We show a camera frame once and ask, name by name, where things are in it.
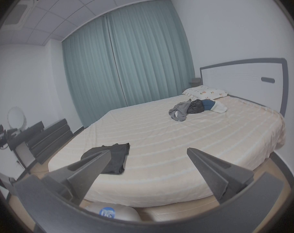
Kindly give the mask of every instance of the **floor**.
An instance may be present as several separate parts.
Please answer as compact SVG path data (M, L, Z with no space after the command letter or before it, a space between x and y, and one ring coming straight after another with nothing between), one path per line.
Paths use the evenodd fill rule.
M48 162L52 157L50 157L43 165L36 164L32 169L31 173L36 175L39 179L42 178L46 173L48 173ZM266 222L277 212L277 210L281 207L286 197L291 192L291 188L281 172L281 170L277 167L277 165L271 160L266 159L258 168L254 170L254 179L258 179L264 172L268 172L276 176L277 178L284 181L284 188L276 201L274 207L271 209L266 218L262 221L262 223L258 226L258 228L254 232L258 232ZM11 196L9 200L9 204L15 213L21 218L21 220L31 229L34 229L35 223L25 211L24 207L20 203L19 199L16 196ZM90 202L87 200L83 200L80 204L80 207L84 208L89 205ZM208 211L214 207L219 206L219 203L215 199L214 196L209 196L207 198L203 198L200 200L194 200L189 202L181 202L176 204L150 207L150 208L135 208L139 213L141 219L143 221L167 221L167 220L175 220L187 218L190 216L198 215L202 212Z

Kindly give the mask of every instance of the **folded garment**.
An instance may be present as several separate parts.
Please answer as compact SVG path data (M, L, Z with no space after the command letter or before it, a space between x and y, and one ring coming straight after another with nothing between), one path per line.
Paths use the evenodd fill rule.
M223 113L227 111L227 107L219 101L214 101L210 99L202 100L204 110L206 111L214 111L217 113Z
M196 99L191 102L187 113L188 114L196 114L196 113L201 113L204 111L204 105L200 99Z
M102 150L110 150L111 160L106 165L102 173L107 174L121 174L124 172L123 164L126 160L126 156L129 155L129 143L126 144L114 144L112 146L101 146L97 148L92 148L85 152L81 156L81 160L89 157L92 154L98 153Z
M168 114L173 118L175 121L185 121L187 110L191 104L191 99L185 102L180 102L175 105L172 109L168 111Z

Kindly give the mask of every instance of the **folded black clothing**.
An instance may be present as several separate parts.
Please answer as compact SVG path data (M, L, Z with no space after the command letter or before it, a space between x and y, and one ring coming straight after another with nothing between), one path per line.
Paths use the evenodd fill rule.
M85 152L81 156L81 160L91 156L92 154L98 153L102 150L110 150L111 160L106 165L102 173L107 174L121 174L124 172L123 164L126 160L126 156L129 155L129 143L126 144L114 144L112 146L101 146L97 148L92 148Z
M200 99L196 99L190 103L190 106L187 110L188 114L196 114L204 111L204 105Z

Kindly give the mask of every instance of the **smoke detector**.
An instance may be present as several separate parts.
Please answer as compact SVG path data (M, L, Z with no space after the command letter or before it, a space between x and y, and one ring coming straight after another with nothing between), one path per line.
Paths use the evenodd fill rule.
M21 0L13 8L1 27L3 30L21 30L32 10L40 0Z

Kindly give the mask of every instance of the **bed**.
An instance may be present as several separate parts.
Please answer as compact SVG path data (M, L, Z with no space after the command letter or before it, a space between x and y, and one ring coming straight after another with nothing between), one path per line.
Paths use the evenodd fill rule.
M180 95L109 111L61 149L48 163L49 171L80 160L90 148L129 142L124 173L100 174L85 199L152 207L212 194L187 156L189 147L253 170L284 144L284 119L276 110L226 96L217 99L228 107L225 113L171 119L169 109L188 99Z

